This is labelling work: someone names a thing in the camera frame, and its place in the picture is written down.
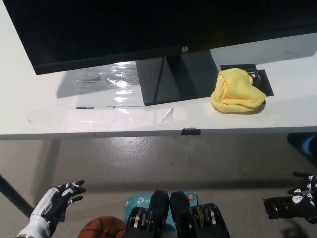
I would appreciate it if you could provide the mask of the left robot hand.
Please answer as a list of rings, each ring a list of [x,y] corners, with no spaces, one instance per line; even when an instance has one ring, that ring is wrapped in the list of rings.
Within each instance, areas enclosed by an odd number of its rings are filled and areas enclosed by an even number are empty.
[[[57,225],[65,215],[68,206],[83,199],[86,192],[84,180],[65,183],[49,189],[34,208],[31,216],[40,216],[49,225]]]

